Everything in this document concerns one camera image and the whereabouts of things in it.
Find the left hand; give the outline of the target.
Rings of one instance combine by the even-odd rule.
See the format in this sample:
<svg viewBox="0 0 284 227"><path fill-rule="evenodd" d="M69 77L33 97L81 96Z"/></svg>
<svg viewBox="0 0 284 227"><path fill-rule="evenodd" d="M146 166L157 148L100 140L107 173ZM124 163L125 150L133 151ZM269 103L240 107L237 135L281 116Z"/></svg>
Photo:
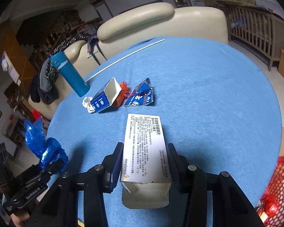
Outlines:
<svg viewBox="0 0 284 227"><path fill-rule="evenodd" d="M18 211L11 214L11 221L15 227L24 227L30 215L26 211Z"/></svg>

